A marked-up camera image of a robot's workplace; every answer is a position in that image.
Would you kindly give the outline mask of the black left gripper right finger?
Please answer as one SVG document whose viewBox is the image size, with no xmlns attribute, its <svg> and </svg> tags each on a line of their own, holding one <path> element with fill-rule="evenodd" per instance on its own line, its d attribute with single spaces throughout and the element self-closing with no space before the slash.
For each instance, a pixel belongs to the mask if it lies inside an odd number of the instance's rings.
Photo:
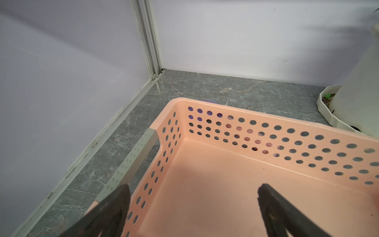
<svg viewBox="0 0 379 237">
<path fill-rule="evenodd" d="M 286 198 L 269 184 L 258 189 L 258 202 L 269 237 L 328 237 Z"/>
</svg>

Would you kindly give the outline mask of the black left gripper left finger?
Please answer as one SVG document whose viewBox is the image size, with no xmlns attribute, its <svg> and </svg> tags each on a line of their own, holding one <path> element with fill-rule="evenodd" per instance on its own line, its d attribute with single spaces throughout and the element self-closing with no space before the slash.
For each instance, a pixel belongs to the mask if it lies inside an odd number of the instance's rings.
<svg viewBox="0 0 379 237">
<path fill-rule="evenodd" d="M 129 211 L 130 199 L 129 186 L 119 186 L 60 236 L 120 237 Z"/>
</svg>

